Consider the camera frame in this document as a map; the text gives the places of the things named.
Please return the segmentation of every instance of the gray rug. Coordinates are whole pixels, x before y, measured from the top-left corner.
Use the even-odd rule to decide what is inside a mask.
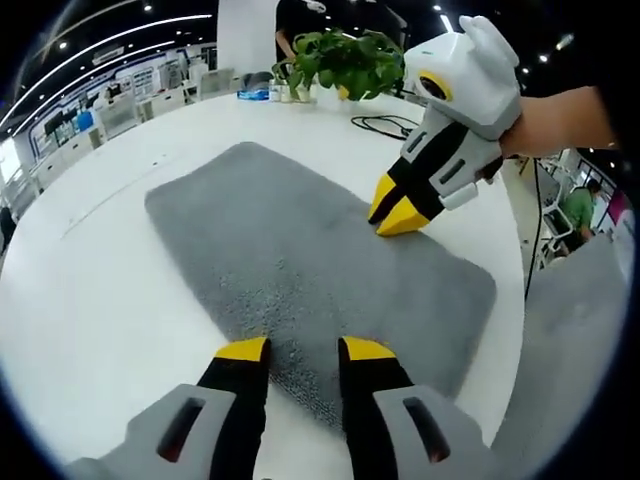
[[[421,233],[376,236],[367,204],[253,143],[145,203],[213,321],[230,340],[268,335],[273,381],[316,418],[340,426],[341,335],[387,344],[414,382],[457,394],[495,300],[486,271]]]

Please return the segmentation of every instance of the white table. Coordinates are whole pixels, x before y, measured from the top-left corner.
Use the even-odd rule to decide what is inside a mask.
[[[360,109],[422,114],[390,97]],[[197,382],[226,343],[174,268],[143,199],[246,140],[365,201],[401,146],[352,126],[349,115],[224,96],[108,142],[65,172],[20,222],[0,277],[0,358],[26,418],[62,461],[105,454],[131,417],[176,385]],[[497,284],[457,398],[491,444],[515,382],[524,316],[516,223],[501,177],[426,233]],[[269,392],[267,414],[256,478],[351,477],[343,441],[278,390]]]

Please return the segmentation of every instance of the black cable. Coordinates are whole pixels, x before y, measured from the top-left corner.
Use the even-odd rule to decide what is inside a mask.
[[[536,179],[536,196],[538,197],[538,230],[536,231],[536,239],[533,242],[533,253],[531,254],[531,265],[529,266],[529,278],[527,278],[527,288],[524,291],[524,300],[529,296],[529,287],[531,286],[531,276],[533,275],[533,266],[535,264],[536,251],[538,250],[538,241],[540,239],[540,230],[542,228],[542,199],[540,198],[540,181],[538,180],[538,162],[533,159],[533,175]]]
[[[380,130],[379,128],[376,128],[369,123],[371,120],[392,123],[400,128],[400,133],[396,134],[396,133],[385,132],[384,130]],[[396,120],[402,120],[404,122],[410,123],[411,127],[402,125]],[[408,118],[400,117],[398,115],[371,115],[371,116],[362,115],[362,116],[353,117],[351,119],[351,123],[353,123],[358,128],[362,128],[363,130],[379,133],[381,135],[385,135],[387,137],[395,138],[396,140],[402,140],[402,141],[407,139],[407,137],[413,130],[412,127],[418,126],[418,124],[413,120],[409,120]]]

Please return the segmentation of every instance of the green leaves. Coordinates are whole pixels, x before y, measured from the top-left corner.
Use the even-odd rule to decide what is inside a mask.
[[[293,50],[296,53],[307,53],[308,50],[312,49],[310,47],[317,46],[318,42],[321,39],[322,34],[320,32],[311,32],[296,35],[296,38],[293,39]]]
[[[291,75],[285,80],[293,98],[298,98],[299,85],[310,87],[316,76],[322,87],[344,87],[350,100],[361,100],[389,91],[404,75],[402,51],[380,32],[365,31],[357,39],[336,29],[302,34],[296,36],[294,50],[294,59],[272,68],[282,78],[282,66],[291,64]]]
[[[318,74],[318,82],[324,88],[331,88],[333,85],[333,72],[331,70],[322,70]]]

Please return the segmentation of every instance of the floor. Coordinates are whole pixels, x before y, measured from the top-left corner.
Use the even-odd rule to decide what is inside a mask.
[[[520,167],[513,161],[505,162],[502,167],[502,178],[507,187],[507,194],[511,201],[513,215],[518,224],[518,238],[522,251],[522,268],[525,276],[531,265],[533,243],[538,227],[538,203],[534,195],[527,189],[518,174]]]

